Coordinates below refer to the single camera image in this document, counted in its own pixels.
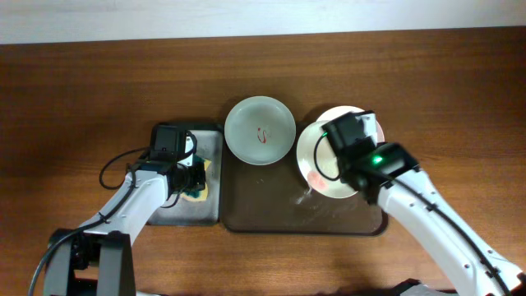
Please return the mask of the green yellow sponge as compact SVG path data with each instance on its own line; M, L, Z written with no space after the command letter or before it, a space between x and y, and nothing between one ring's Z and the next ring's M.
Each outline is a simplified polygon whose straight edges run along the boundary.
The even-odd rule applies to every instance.
M196 162L205 163L205 189L200 192L182 192L180 197L190 202L203 202L203 201L206 201L209 195L209 185L207 184L206 173L207 173L209 166L211 165L211 161L195 155L193 159L193 164Z

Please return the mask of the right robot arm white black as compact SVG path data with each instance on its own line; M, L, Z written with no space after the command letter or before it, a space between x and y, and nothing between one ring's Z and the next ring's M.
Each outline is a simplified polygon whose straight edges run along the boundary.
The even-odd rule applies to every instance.
M361 192L427 251L459 295L523 295L525 273L487 244L445 201L399 143L367 133L372 111L348 112L322 125L337 159L336 180Z

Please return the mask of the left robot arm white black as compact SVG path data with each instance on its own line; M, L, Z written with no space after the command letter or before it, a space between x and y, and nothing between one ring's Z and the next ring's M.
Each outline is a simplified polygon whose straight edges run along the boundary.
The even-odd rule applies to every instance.
M78 228L53 233L31 281L44 274L46 295L137 295L132 244L157 210L204 189L197 144L187 129L156 125L104 207Z

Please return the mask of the pale green plate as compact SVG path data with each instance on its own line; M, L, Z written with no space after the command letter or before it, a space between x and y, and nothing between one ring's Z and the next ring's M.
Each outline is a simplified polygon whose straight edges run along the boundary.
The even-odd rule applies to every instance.
M224 137L230 151L253 165L273 164L291 150L296 121L282 102L268 96L252 96L228 113Z

